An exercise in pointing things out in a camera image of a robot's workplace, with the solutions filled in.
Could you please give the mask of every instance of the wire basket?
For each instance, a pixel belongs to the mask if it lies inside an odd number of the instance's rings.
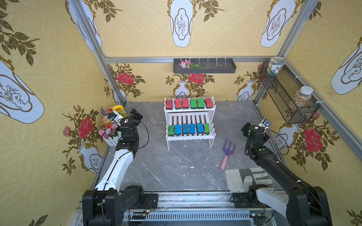
[[[295,76],[286,66],[283,66],[276,76],[267,74],[268,64],[269,62],[263,63],[260,80],[285,122],[288,124],[307,122],[319,108],[315,98],[312,97],[305,107],[297,107],[293,97],[303,84],[295,79]]]

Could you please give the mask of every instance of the sunflower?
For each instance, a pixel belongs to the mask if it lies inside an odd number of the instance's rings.
[[[116,105],[116,106],[112,107],[112,110],[116,111],[116,112],[121,112],[124,110],[124,108],[122,105]]]

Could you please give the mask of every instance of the green eraser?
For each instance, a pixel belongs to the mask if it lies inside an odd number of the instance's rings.
[[[209,134],[210,133],[210,128],[209,128],[209,124],[208,123],[204,123],[204,133]]]
[[[175,135],[175,126],[174,125],[169,125],[168,126],[168,135],[169,136]]]
[[[202,98],[197,99],[197,108],[204,108],[204,107],[205,107],[204,99]]]
[[[197,99],[190,99],[191,102],[191,108],[196,109],[197,108]]]

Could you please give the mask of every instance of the pink handle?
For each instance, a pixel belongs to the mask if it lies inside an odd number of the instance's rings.
[[[222,170],[222,171],[225,170],[226,161],[227,161],[227,155],[224,157],[224,160],[223,160],[223,162],[221,163],[220,170]]]

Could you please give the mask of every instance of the marble floor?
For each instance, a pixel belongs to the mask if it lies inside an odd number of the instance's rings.
[[[143,115],[142,121],[148,128],[150,141],[138,150],[127,169],[121,190],[129,185],[142,185],[149,191],[173,190],[222,190],[228,191],[225,173],[220,170],[225,156],[223,145],[228,139],[237,143],[235,153],[230,155],[226,169],[257,167],[244,155],[246,137],[240,131],[247,122],[258,124],[252,102],[216,102],[214,128],[216,138],[212,148],[208,140],[171,141],[167,150],[165,140],[166,120],[163,102],[128,102],[126,112],[135,108]],[[139,145],[147,142],[143,124],[138,125]],[[114,156],[111,147],[100,172],[106,173]]]

